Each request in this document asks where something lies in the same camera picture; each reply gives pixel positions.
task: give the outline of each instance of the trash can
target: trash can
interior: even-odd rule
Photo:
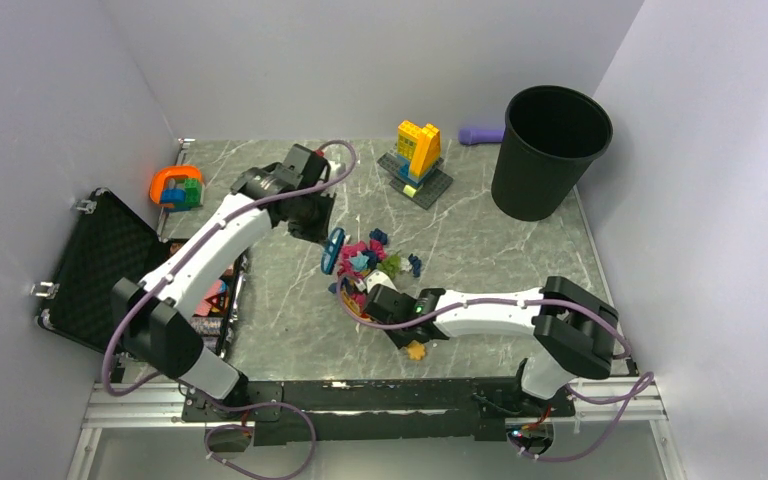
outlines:
[[[543,220],[605,153],[612,136],[608,114],[583,93],[552,85],[519,92],[505,111],[493,201],[517,220]]]

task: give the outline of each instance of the purple cable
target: purple cable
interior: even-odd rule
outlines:
[[[293,198],[293,197],[299,197],[299,196],[302,196],[302,195],[307,195],[309,193],[321,192],[321,191],[326,190],[328,188],[331,188],[332,186],[334,186],[334,185],[342,182],[343,180],[345,180],[345,178],[348,177],[349,174],[352,173],[352,171],[355,169],[355,166],[358,163],[357,152],[355,152],[354,147],[352,147],[352,145],[349,142],[345,141],[345,140],[330,140],[330,141],[327,141],[327,142],[323,143],[317,150],[321,151],[321,150],[323,150],[323,149],[325,149],[325,148],[327,148],[327,147],[329,147],[331,145],[342,145],[342,146],[346,147],[349,150],[349,154],[351,155],[351,163],[349,163],[349,166],[348,166],[348,168],[346,169],[345,172],[343,172],[340,175],[337,175],[336,177],[328,180],[327,182],[324,182],[324,183],[321,183],[321,184],[318,184],[318,185],[314,185],[314,186],[309,187],[309,188],[303,188],[301,190],[296,190],[294,192],[280,193],[278,195],[272,195],[272,196],[269,196],[269,197],[261,198],[260,200],[256,200],[256,201],[254,201],[252,203],[249,203],[249,204],[247,204],[247,205],[245,205],[243,207],[238,208],[237,210],[234,210],[233,212],[231,212],[228,215],[226,215],[222,220],[227,223],[227,222],[230,222],[230,221],[234,220],[235,218],[239,217],[240,215],[243,215],[246,212],[249,212],[249,211],[251,211],[251,210],[253,210],[253,209],[257,208],[257,207],[260,207],[262,205],[265,205],[265,204],[268,204],[268,203],[271,203],[271,202],[276,202],[278,200],[285,200],[285,199],[288,199],[288,198]],[[182,268],[184,268],[184,265],[186,265],[187,262],[189,262],[190,259],[196,254],[196,252],[198,252],[204,246],[204,244],[207,243],[207,241],[210,240],[210,238],[213,237],[213,235],[217,231],[219,231],[220,229],[221,229],[221,227],[219,226],[219,224],[215,223],[201,238],[196,240],[196,242],[193,243],[192,247],[189,250],[187,250],[186,252],[184,252],[183,256],[178,261],[178,263],[176,263],[175,265],[172,266],[172,268],[169,269],[169,275],[172,275],[174,277],[175,274],[177,274]],[[122,321],[119,322],[119,325],[113,331],[113,336],[110,338],[110,342],[107,344],[107,348],[104,351],[104,359],[102,360],[103,363],[102,363],[102,366],[101,366],[101,381],[104,384],[104,390],[109,395],[114,396],[114,397],[122,397],[122,396],[127,395],[127,394],[133,392],[134,390],[140,388],[141,386],[143,386],[149,380],[151,380],[151,379],[153,379],[153,378],[155,378],[155,377],[160,375],[160,372],[154,372],[154,373],[152,373],[150,375],[147,375],[147,376],[141,378],[140,380],[138,380],[137,382],[135,382],[133,385],[129,386],[128,388],[125,388],[125,389],[122,389],[122,390],[114,389],[113,385],[111,385],[111,383],[110,383],[110,374],[111,374],[111,371],[113,369],[113,354],[114,354],[114,351],[116,350],[116,345],[118,345],[119,344],[119,340],[122,339],[122,334],[125,332],[125,329],[128,328],[128,324],[131,323],[131,321],[136,316],[137,312],[139,312],[140,309],[142,309],[146,305],[146,303],[148,303],[150,298],[152,298],[152,297],[156,296],[158,293],[160,293],[160,291],[163,290],[163,287],[165,287],[168,284],[169,284],[169,282],[166,280],[166,277],[162,278],[157,283],[157,285],[152,287],[151,290],[149,290],[148,293],[143,296],[143,298],[141,298],[139,301],[137,301],[137,303],[133,306],[133,308],[131,308],[128,311],[128,313],[125,314],[125,317],[122,318]],[[299,473],[301,473],[302,470],[304,470],[310,464],[310,461],[313,458],[313,453],[316,450],[316,431],[314,429],[313,422],[300,409],[298,409],[298,408],[296,408],[296,407],[294,407],[294,406],[292,406],[290,404],[283,403],[283,402],[257,403],[257,404],[254,404],[254,405],[247,405],[245,407],[228,408],[228,407],[225,407],[224,405],[219,404],[215,399],[211,398],[208,395],[205,395],[205,397],[208,398],[215,407],[217,407],[219,409],[222,409],[222,410],[225,410],[225,411],[229,411],[229,412],[242,412],[242,411],[246,411],[246,410],[253,410],[253,409],[256,409],[256,408],[274,407],[274,406],[280,406],[280,407],[283,407],[283,408],[287,408],[287,409],[292,410],[295,413],[299,414],[304,419],[304,421],[307,423],[308,427],[310,428],[310,434],[311,434],[311,447],[310,447],[310,453],[308,453],[307,459],[302,464],[302,466],[299,467],[296,471],[294,471],[293,473],[291,473],[289,475],[283,476],[283,477],[271,478],[271,477],[263,477],[261,475],[257,475],[255,473],[249,472],[249,471],[247,471],[247,470],[245,470],[245,469],[243,469],[243,468],[241,468],[241,467],[239,467],[239,466],[237,466],[237,465],[235,465],[233,463],[229,463],[224,458],[221,458],[221,457],[217,456],[215,453],[213,453],[212,451],[210,451],[210,448],[208,446],[207,441],[210,438],[210,436],[215,431],[217,431],[217,429],[222,428],[222,427],[217,427],[217,428],[214,428],[214,429],[210,430],[207,433],[206,437],[205,437],[205,448],[207,449],[210,458],[213,458],[214,460],[216,460],[216,461],[222,463],[223,465],[233,469],[234,471],[242,473],[243,475],[248,475],[248,476],[250,476],[252,478],[255,478],[257,480],[288,480],[290,478],[295,477]]]
[[[342,285],[343,279],[346,278],[345,275],[341,275],[337,278],[337,285]],[[437,315],[440,315],[441,313],[450,312],[452,310],[455,310],[457,308],[463,308],[464,305],[460,303],[453,303],[451,305],[447,305],[443,308],[439,308],[437,310],[434,310],[433,312],[426,313],[425,315],[422,315],[420,317],[414,318],[413,320],[410,320],[408,322],[403,323],[395,323],[392,325],[385,325],[380,323],[373,323],[368,322],[357,315],[354,314],[354,312],[349,309],[348,305],[346,305],[341,299],[340,296],[337,296],[337,303],[342,305],[343,310],[349,314],[350,317],[352,317],[352,320],[355,322],[365,326],[365,327],[371,327],[371,328],[377,328],[379,330],[401,330],[403,328],[409,328],[416,325],[419,325],[422,322],[427,322]],[[484,298],[474,298],[472,300],[467,300],[467,305],[481,305],[486,303],[495,303],[499,305],[512,305],[512,306],[518,306],[519,303],[517,303],[517,300],[512,299],[506,299],[506,298],[493,298],[493,297],[484,297]],[[628,340],[625,339],[622,335],[620,335],[620,332],[617,331],[616,328],[612,327],[610,323],[606,322],[604,318],[597,315],[595,312],[593,312],[590,309],[584,308],[581,305],[573,302],[568,302],[566,300],[555,300],[551,298],[541,298],[539,300],[525,300],[525,305],[546,305],[546,306],[553,306],[553,307],[561,307],[566,308],[567,310],[575,310],[576,312],[581,313],[582,315],[586,316],[590,320],[593,320],[598,324],[600,327],[604,328],[608,331],[608,333],[613,336],[617,342],[619,342],[620,345],[623,347],[622,353],[618,353],[614,355],[615,359],[621,359],[631,356],[631,345],[628,343]]]
[[[514,448],[519,451],[519,454],[521,456],[526,456],[528,458],[531,458],[538,462],[547,462],[547,463],[563,463],[563,462],[573,462],[575,460],[579,460],[581,458],[586,457],[587,455],[590,455],[593,453],[597,448],[602,446],[603,443],[605,443],[605,440],[607,440],[608,436],[613,433],[614,429],[617,428],[617,424],[620,423],[620,418],[622,417],[622,414],[625,413],[625,409],[628,407],[629,402],[631,402],[631,397],[634,395],[639,394],[643,390],[646,389],[649,385],[652,384],[652,382],[655,380],[655,374],[652,372],[646,372],[641,376],[639,379],[637,379],[637,382],[634,383],[634,386],[631,388],[631,391],[628,395],[621,395],[619,397],[614,398],[623,398],[622,405],[620,406],[620,409],[617,411],[617,415],[614,417],[613,420],[611,420],[611,423],[608,424],[607,427],[605,427],[605,431],[602,432],[602,435],[599,435],[599,438],[596,439],[595,442],[593,442],[589,447],[585,448],[584,450],[576,453],[575,455],[568,455],[566,457],[544,457],[542,455],[535,455],[531,452],[527,452],[525,450],[521,450],[514,442],[513,440],[508,438],[508,443],[510,443]],[[616,403],[616,402],[605,402],[603,400],[600,400],[598,402],[592,401],[592,398],[585,397],[583,395],[576,396],[585,402],[594,403],[596,405],[605,405],[606,403]]]

